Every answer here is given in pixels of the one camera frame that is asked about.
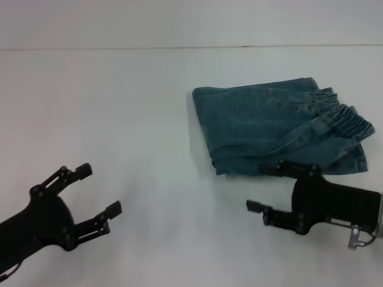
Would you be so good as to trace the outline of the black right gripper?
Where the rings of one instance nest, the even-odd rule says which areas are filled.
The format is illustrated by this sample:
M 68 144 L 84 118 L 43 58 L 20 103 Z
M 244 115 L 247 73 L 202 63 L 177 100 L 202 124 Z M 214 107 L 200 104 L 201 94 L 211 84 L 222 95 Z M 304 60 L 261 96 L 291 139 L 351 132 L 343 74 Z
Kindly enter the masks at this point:
M 361 231 L 376 230 L 381 207 L 381 194 L 331 183 L 322 177 L 317 164 L 302 164 L 280 160 L 276 165 L 260 164 L 263 175 L 297 179 L 292 197 L 291 211 L 276 210 L 271 206 L 247 200 L 249 212 L 261 213 L 265 226 L 273 226 L 306 235 L 318 223 L 329 223 Z

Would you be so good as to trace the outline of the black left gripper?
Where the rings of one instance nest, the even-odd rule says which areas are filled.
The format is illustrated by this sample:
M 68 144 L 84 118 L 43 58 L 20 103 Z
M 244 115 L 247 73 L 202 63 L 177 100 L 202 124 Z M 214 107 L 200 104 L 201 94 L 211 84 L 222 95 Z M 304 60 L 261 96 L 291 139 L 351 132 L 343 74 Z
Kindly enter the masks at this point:
M 1 268 L 10 269 L 49 245 L 72 251 L 80 244 L 110 233 L 108 221 L 122 213 L 119 201 L 95 217 L 74 224 L 71 213 L 58 196 L 68 185 L 93 174 L 84 163 L 74 171 L 62 166 L 41 186 L 34 186 L 28 205 L 1 223 Z

